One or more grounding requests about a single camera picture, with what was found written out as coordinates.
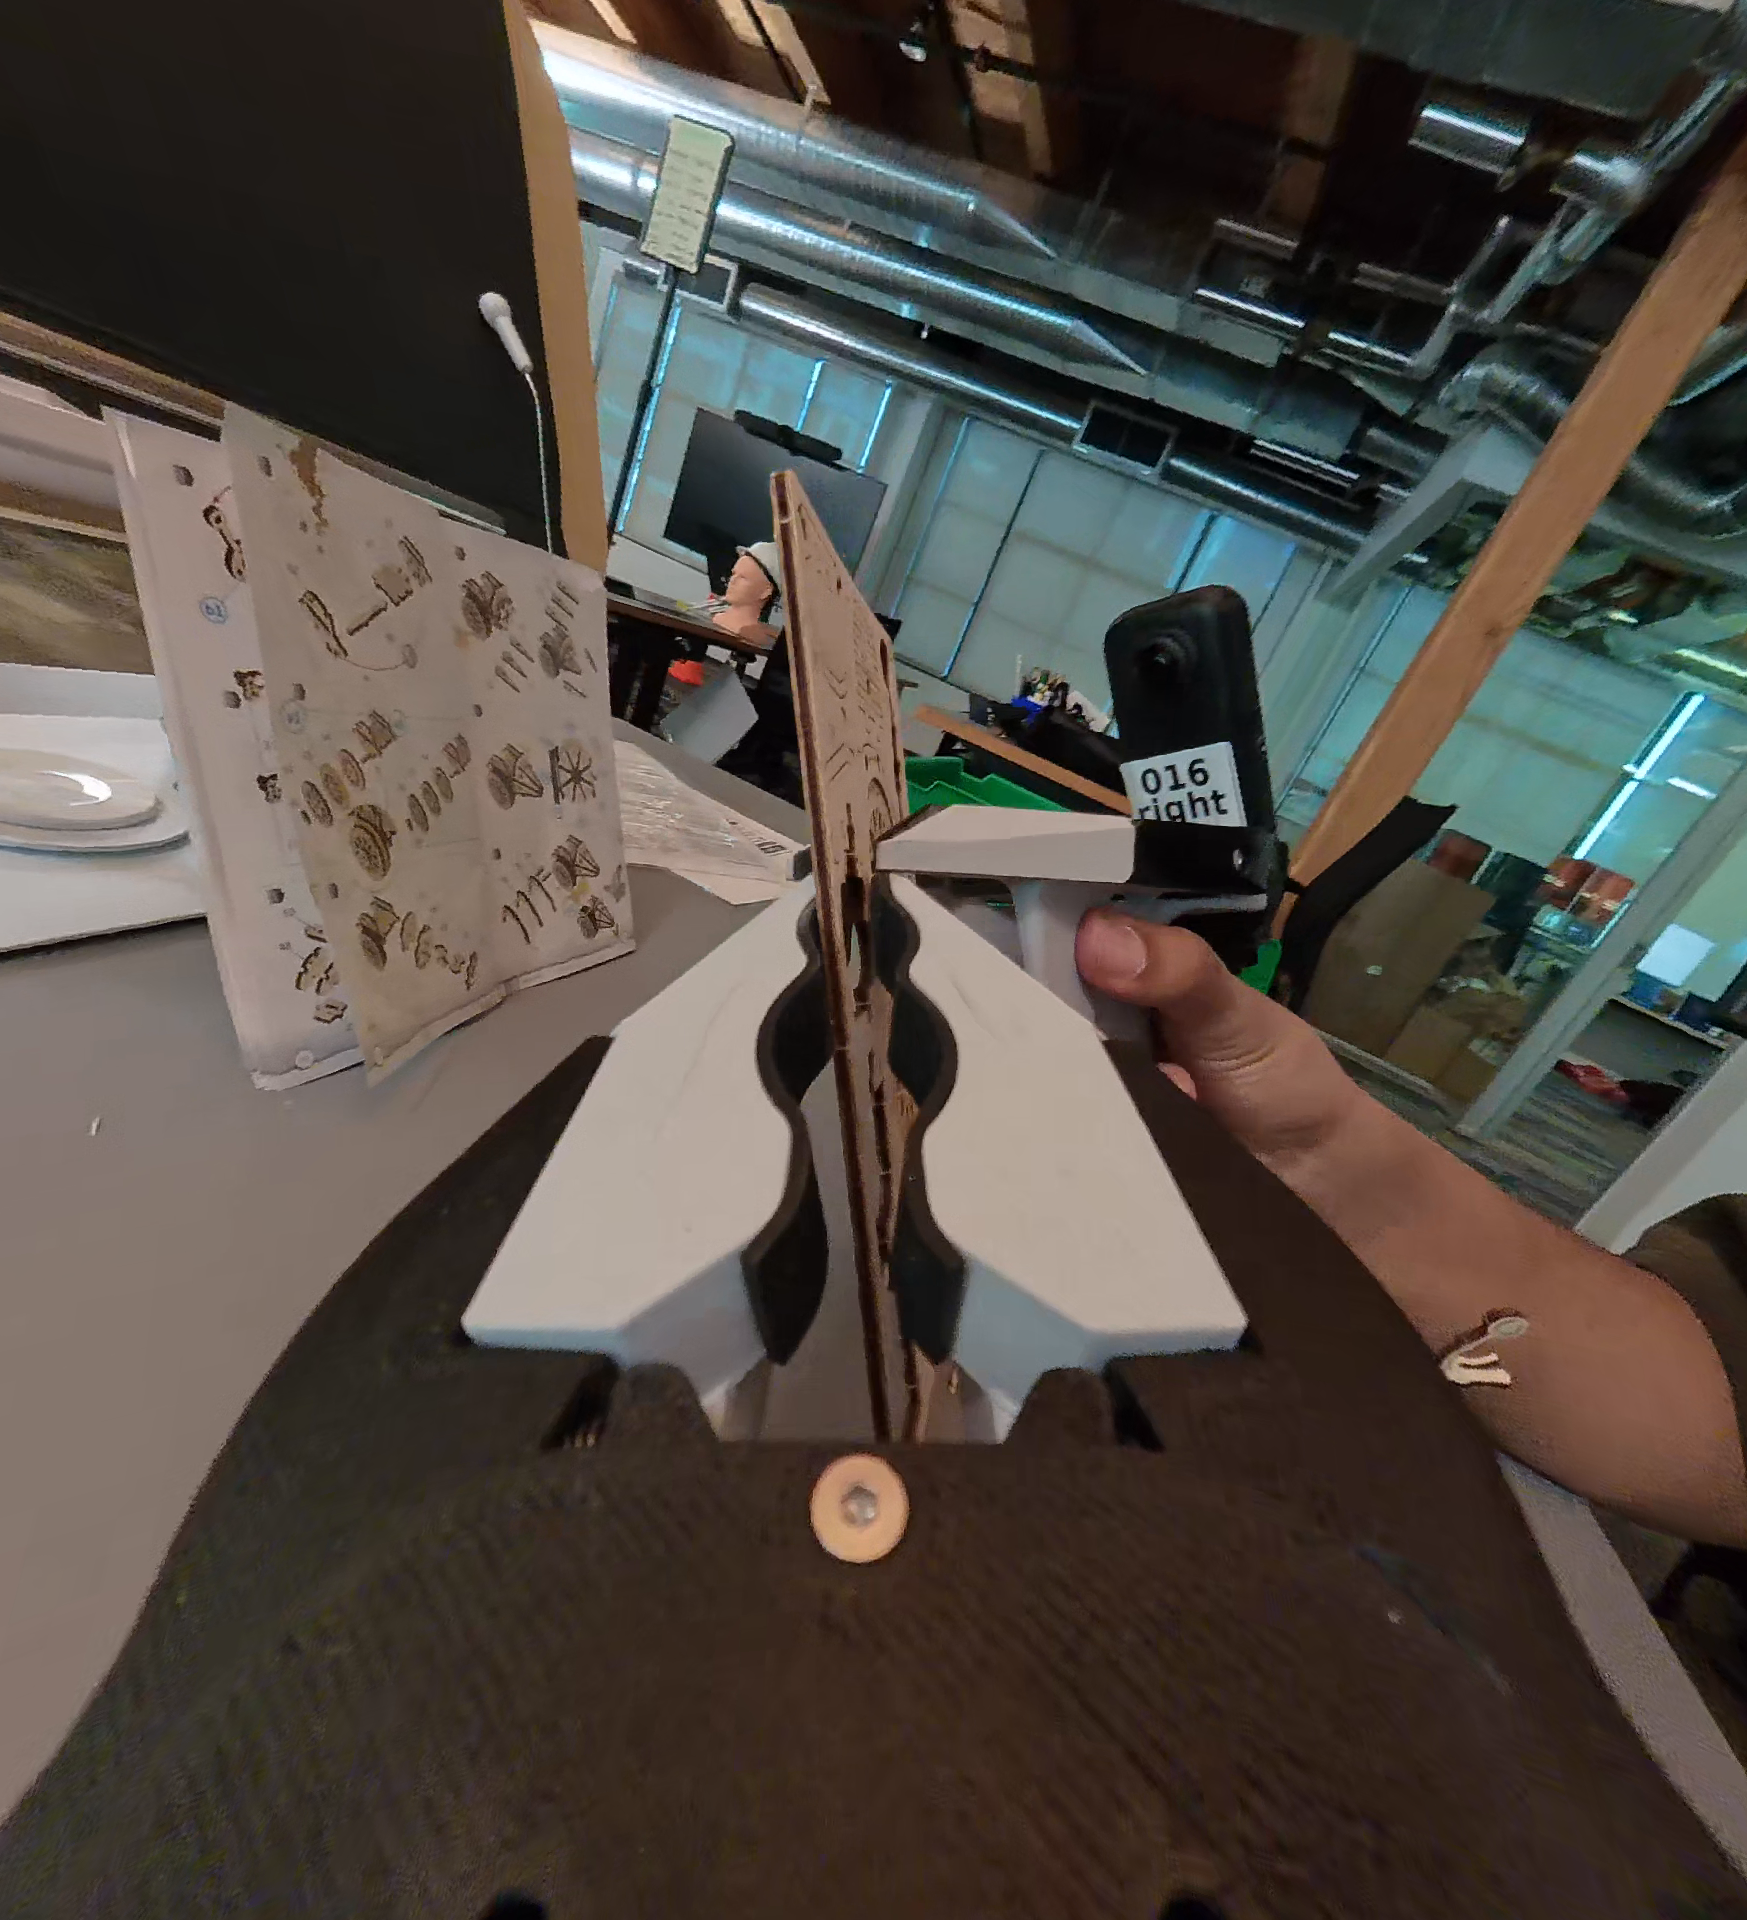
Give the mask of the person's right forearm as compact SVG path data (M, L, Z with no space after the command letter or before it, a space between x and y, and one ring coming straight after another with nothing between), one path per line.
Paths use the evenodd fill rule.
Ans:
M1509 1385L1467 1396L1504 1451L1655 1532L1747 1548L1724 1360L1658 1275L1516 1206L1338 1073L1254 1153L1361 1258L1437 1352L1497 1316Z

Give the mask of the white monitor stand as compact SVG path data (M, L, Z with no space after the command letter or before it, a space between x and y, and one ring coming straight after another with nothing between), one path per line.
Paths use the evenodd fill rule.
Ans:
M0 817L0 953L205 917L154 675L0 661L0 771L62 775Z

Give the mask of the printed instruction booklet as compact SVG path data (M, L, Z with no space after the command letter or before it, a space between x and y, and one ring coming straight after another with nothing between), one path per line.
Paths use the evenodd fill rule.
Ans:
M630 953L600 575L245 409L106 425L254 1085Z

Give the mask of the green plastic bin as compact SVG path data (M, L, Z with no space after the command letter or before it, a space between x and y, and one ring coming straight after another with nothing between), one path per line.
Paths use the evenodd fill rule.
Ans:
M1093 1013L1093 999L1078 976L1074 935L1080 919L1104 905L1148 924L1197 931L1234 976L1254 989L1271 989L1278 953L1271 922L1284 894L1284 848L1267 813L1248 807L1234 746L1217 739L1138 756L1121 775L1129 807L1087 813L1134 822L1138 860L1129 883L912 880L985 883L1007 894L1024 970L1083 1016ZM908 762L908 788L912 813L941 803L1067 812L1029 800L1009 779L956 775L941 759Z

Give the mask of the wooden post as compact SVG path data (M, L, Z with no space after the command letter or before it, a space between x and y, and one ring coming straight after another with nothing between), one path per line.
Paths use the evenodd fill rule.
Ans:
M1413 793L1689 361L1747 286L1747 134L1724 158L1292 850L1309 885Z

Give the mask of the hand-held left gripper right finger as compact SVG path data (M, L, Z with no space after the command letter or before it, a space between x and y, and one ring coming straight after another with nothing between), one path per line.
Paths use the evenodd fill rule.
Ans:
M956 1366L969 1433L1009 1433L1039 1379L1230 1352L1248 1326L1078 978L1087 891L1020 887L1019 951L912 877L885 880L888 1063L917 1105L890 1280L908 1343Z

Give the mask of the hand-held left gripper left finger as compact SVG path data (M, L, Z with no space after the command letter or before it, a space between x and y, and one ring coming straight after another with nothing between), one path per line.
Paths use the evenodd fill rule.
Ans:
M471 1305L497 1349L595 1352L690 1379L720 1436L758 1424L829 1285L803 1104L830 1065L813 885L578 1048L574 1118Z

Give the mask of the cardboard box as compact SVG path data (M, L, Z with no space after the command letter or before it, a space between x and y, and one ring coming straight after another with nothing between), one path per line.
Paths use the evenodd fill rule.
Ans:
M1451 1104L1488 1088L1529 1021L1497 965L1491 897L1413 860L1331 932L1301 1019Z

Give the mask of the wooden puzzle sheet with wheels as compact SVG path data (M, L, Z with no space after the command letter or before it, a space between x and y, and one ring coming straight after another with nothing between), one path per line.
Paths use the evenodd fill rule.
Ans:
M894 999L877 973L877 846L908 813L900 688L885 627L795 470L769 478L813 922L829 993L867 1403L877 1438L917 1438L918 1366L890 1285L900 1182L917 1105L888 1063Z

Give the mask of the black wall screen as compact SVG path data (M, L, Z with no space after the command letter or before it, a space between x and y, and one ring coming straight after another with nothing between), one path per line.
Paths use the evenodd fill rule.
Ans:
M842 464L839 449L759 415L694 410L671 487L666 542L701 555L720 592L739 548L775 535L769 481L790 470L842 563L859 569L885 505L885 481Z

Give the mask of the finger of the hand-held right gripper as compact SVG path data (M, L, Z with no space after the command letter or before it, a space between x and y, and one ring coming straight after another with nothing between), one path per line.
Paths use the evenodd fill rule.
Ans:
M877 843L877 871L997 883L1129 883L1138 831L1121 813L929 805Z

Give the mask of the silver ventilation duct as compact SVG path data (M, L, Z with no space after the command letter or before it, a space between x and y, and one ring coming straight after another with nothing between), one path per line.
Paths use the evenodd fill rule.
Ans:
M1747 130L1747 2L564 2L578 196L727 142L724 291L805 290L1073 385L1139 467L1358 538L1470 419L1531 436ZM1358 498L1349 520L1331 498Z

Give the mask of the grey desk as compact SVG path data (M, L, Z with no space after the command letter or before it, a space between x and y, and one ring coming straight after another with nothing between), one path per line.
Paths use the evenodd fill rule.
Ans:
M717 1523L813 1556L796 1455L686 1382L459 1319L636 953L416 1081L236 1092L201 935L0 968L0 1918L826 1918L846 1810L769 1723Z

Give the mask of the person's right hand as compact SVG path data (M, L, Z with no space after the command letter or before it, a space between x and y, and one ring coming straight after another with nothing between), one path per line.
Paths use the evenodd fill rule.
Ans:
M1355 1136L1363 1095L1331 1048L1193 931L1094 907L1074 965L1087 986L1148 1016L1161 1070L1260 1162L1308 1186Z

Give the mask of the white sign on pole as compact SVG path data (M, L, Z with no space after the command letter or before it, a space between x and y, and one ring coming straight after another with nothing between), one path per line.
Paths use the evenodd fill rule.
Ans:
M670 118L643 213L642 252L674 274L697 274L727 191L734 142L729 130L690 115Z

